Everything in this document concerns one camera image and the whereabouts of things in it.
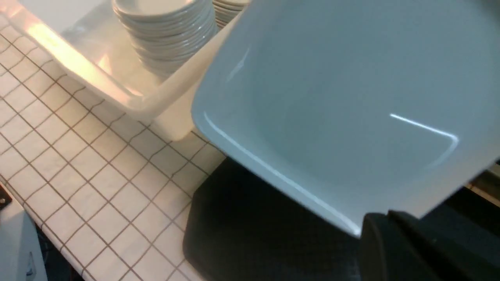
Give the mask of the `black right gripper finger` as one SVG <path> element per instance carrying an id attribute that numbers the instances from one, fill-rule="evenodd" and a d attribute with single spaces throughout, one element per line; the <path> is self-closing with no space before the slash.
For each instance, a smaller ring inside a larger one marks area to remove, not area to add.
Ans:
<path id="1" fill-rule="evenodd" d="M 407 212 L 364 216 L 359 244 L 363 281 L 498 281 L 499 266 Z"/>

